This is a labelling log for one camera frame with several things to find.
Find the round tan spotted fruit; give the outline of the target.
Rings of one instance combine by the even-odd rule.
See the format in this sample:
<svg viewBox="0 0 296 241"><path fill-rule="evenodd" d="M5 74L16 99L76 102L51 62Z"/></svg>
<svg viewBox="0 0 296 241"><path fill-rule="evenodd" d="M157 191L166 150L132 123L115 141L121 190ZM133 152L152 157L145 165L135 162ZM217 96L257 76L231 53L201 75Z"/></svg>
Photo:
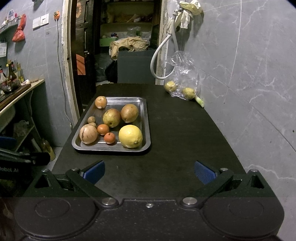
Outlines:
<svg viewBox="0 0 296 241"><path fill-rule="evenodd" d="M92 125L84 125L79 131L79 138L84 144L93 143L98 137L97 129Z"/></svg>

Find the small orange mandarin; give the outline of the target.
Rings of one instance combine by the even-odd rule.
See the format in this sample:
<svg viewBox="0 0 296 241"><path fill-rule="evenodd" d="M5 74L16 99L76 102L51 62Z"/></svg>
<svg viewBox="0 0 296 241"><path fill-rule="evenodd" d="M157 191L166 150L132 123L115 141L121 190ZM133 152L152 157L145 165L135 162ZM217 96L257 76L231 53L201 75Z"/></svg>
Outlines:
<svg viewBox="0 0 296 241"><path fill-rule="evenodd" d="M113 144L116 141L115 134L112 132L106 133L104 135L104 141L109 145Z"/></svg>
<svg viewBox="0 0 296 241"><path fill-rule="evenodd" d="M109 132L109 126L106 124L100 124L97 127L97 132L100 136L105 136Z"/></svg>

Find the large yellow citrus fruit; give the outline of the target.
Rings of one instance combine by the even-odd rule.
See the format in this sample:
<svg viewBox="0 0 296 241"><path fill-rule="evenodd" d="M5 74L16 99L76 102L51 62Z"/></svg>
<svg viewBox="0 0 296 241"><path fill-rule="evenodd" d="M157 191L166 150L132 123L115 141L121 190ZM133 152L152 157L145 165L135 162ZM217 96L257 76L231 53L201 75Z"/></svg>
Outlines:
<svg viewBox="0 0 296 241"><path fill-rule="evenodd" d="M141 130L135 125L123 126L118 133L120 143L129 149L134 149L142 144L143 136Z"/></svg>

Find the green brown mango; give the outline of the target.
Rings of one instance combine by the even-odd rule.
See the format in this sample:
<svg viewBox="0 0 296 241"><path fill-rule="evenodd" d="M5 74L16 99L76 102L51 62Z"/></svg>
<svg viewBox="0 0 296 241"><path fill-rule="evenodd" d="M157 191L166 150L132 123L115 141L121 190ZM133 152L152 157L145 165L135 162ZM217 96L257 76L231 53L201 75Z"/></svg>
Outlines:
<svg viewBox="0 0 296 241"><path fill-rule="evenodd" d="M103 123L109 126L110 128L114 128L119 125L121 121L121 115L119 110L111 108L108 109L103 115Z"/></svg>

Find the large orange persimmon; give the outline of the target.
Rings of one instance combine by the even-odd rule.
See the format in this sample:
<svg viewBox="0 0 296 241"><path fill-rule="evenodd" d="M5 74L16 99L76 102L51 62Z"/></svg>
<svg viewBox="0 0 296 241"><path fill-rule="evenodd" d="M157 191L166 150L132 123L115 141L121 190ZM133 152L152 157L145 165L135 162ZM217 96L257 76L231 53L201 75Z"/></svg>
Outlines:
<svg viewBox="0 0 296 241"><path fill-rule="evenodd" d="M98 96L95 99L95 106L98 109L104 109L107 106L107 98L105 96Z"/></svg>

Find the yellow bottle on floor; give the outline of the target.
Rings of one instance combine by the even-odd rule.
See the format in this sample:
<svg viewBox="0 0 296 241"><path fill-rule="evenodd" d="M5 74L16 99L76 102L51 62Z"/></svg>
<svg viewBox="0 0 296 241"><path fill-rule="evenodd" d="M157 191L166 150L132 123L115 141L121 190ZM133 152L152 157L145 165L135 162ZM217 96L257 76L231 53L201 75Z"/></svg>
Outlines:
<svg viewBox="0 0 296 241"><path fill-rule="evenodd" d="M50 161L54 161L56 158L56 155L53 148L50 146L49 142L45 139L42 139L41 146L43 151L47 152L50 155Z"/></svg>

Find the green leek stalk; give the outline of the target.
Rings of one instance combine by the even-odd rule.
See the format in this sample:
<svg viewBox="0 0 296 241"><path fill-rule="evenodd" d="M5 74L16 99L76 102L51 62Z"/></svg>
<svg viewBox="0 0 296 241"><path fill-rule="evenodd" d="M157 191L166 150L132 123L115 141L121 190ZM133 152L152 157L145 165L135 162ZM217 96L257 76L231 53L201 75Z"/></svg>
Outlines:
<svg viewBox="0 0 296 241"><path fill-rule="evenodd" d="M195 100L202 108L205 107L204 101L200 97L198 97L197 95L195 96Z"/></svg>

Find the wooden side shelf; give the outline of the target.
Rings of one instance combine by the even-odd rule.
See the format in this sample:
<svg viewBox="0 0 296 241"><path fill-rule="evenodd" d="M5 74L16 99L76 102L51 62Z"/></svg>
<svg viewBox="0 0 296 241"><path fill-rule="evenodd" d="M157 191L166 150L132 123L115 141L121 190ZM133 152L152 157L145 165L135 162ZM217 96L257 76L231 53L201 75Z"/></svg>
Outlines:
<svg viewBox="0 0 296 241"><path fill-rule="evenodd" d="M44 83L45 80L41 79L30 84L26 84L18 88L11 94L8 94L4 100L1 101L1 115L3 115L7 110L9 110L15 103L17 103L26 94L32 92L36 87Z"/></svg>

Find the metal baking tray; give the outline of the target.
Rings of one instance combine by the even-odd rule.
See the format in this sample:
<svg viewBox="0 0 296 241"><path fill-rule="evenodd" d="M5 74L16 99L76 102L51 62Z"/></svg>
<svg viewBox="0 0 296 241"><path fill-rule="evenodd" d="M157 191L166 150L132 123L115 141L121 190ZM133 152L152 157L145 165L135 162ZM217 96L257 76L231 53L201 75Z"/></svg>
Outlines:
<svg viewBox="0 0 296 241"><path fill-rule="evenodd" d="M149 118L147 112L147 102L141 97L107 97L107 106L104 109L98 109L95 103L89 105L88 110L85 111L85 116L81 118L81 123L77 126L77 130L72 138L72 147L78 151L103 151L103 152L125 152L125 153L140 153L147 150L151 145L151 135L149 131ZM84 144L80 137L79 132L82 126L87 124L87 119L90 116L94 116L96 124L100 125L103 123L104 113L110 109L115 108L121 110L126 104L134 104L139 110L139 115L137 119L132 122L133 125L137 126L143 136L142 144L134 149L129 149L124 147L119 141L119 130L126 125L123 121L110 131L115 134L115 143L112 145L106 144L103 137L98 136L97 139L91 144Z"/></svg>

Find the yellow apple in bag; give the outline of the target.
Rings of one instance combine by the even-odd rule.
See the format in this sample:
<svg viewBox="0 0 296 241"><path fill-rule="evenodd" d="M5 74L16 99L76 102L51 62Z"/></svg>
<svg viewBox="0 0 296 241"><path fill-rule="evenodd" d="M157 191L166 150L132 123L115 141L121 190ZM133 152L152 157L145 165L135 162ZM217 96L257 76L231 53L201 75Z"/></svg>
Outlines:
<svg viewBox="0 0 296 241"><path fill-rule="evenodd" d="M193 88L185 87L182 89L182 95L187 100L194 99L196 96L196 90Z"/></svg>
<svg viewBox="0 0 296 241"><path fill-rule="evenodd" d="M174 92L174 91L177 90L177 88L178 88L178 85L172 80L167 81L167 82L164 83L164 89L167 92Z"/></svg>

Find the clear plastic bag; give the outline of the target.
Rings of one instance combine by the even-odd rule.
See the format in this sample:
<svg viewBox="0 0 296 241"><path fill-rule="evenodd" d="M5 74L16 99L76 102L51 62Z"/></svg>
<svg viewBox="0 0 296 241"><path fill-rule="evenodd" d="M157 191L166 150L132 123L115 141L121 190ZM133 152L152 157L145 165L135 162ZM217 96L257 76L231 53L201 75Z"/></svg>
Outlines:
<svg viewBox="0 0 296 241"><path fill-rule="evenodd" d="M172 97L187 100L182 95L182 89L189 87L195 89L196 95L199 97L201 90L200 77L191 55L185 51L177 51L168 59L168 63L174 69L173 73L164 80L164 83L172 80L178 85L176 91L168 93Z"/></svg>

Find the dark green box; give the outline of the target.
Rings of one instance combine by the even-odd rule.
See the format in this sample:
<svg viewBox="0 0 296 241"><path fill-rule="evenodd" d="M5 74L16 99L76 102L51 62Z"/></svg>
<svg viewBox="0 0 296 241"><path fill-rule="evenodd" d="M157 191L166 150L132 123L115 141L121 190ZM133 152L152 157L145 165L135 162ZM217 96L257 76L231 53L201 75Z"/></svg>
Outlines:
<svg viewBox="0 0 296 241"><path fill-rule="evenodd" d="M117 58L117 82L154 84L155 78L150 71L154 50L120 51Z"/></svg>

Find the red plastic bag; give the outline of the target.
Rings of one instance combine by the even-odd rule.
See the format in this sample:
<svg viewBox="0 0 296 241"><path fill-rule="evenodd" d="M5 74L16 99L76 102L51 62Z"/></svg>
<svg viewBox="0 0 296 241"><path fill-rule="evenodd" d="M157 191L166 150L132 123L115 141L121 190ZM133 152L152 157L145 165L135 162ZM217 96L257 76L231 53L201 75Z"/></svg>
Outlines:
<svg viewBox="0 0 296 241"><path fill-rule="evenodd" d="M27 21L27 16L26 16L26 14L23 14L21 16L20 24L17 27L16 32L14 33L13 38L12 38L12 41L14 43L21 42L21 41L25 40L25 34L23 31L26 26L26 21Z"/></svg>

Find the beige crumpled cloth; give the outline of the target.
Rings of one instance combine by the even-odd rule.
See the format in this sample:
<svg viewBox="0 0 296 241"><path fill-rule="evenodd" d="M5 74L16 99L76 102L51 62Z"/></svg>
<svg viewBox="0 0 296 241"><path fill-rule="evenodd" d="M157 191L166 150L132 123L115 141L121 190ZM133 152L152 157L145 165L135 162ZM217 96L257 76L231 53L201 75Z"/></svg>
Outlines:
<svg viewBox="0 0 296 241"><path fill-rule="evenodd" d="M145 51L149 46L148 40L139 36L127 37L120 40L112 41L109 45L109 55L112 60L117 60L121 48L133 51Z"/></svg>

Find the white wall switch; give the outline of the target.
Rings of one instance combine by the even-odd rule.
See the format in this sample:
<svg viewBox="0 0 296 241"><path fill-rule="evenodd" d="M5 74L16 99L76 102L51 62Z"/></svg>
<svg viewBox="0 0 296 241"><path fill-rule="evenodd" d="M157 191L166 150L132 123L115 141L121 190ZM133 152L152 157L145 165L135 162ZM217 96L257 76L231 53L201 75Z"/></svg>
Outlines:
<svg viewBox="0 0 296 241"><path fill-rule="evenodd" d="M34 30L34 29L37 29L41 26L48 25L48 23L49 23L49 14L45 14L45 15L35 18L33 20L32 28Z"/></svg>

